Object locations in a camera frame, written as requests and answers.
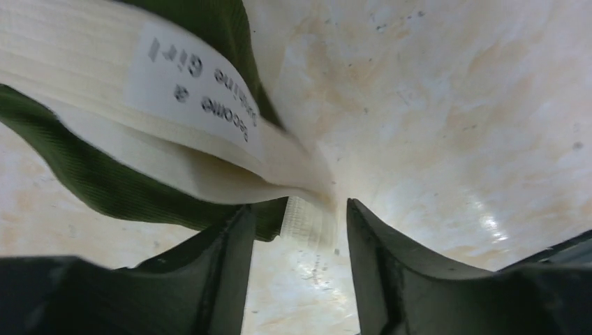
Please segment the green underwear with cream waistband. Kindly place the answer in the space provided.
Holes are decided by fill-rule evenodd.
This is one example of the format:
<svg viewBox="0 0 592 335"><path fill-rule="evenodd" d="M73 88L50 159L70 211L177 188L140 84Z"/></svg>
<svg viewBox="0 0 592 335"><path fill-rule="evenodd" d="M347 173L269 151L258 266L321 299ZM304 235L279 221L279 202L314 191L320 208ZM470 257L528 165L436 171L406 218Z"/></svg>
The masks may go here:
<svg viewBox="0 0 592 335"><path fill-rule="evenodd" d="M279 126L242 1L2 1L1 122L114 218L331 251L334 177Z"/></svg>

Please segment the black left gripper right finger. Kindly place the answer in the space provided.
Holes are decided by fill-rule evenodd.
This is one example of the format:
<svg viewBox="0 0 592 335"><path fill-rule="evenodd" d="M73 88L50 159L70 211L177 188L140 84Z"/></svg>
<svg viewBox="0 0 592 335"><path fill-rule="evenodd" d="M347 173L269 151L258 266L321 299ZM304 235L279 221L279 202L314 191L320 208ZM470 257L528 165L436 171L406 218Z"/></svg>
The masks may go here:
<svg viewBox="0 0 592 335"><path fill-rule="evenodd" d="M362 334L590 334L591 233L498 271L437 253L347 202Z"/></svg>

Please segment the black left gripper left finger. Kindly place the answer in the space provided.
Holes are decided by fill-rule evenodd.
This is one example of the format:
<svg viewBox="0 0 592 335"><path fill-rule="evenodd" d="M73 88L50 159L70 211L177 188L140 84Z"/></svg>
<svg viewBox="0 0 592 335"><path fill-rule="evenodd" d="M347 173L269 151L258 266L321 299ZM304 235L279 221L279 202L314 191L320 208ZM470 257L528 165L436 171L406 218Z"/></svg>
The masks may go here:
<svg viewBox="0 0 592 335"><path fill-rule="evenodd" d="M249 206L134 268L75 256L1 259L2 334L239 334Z"/></svg>

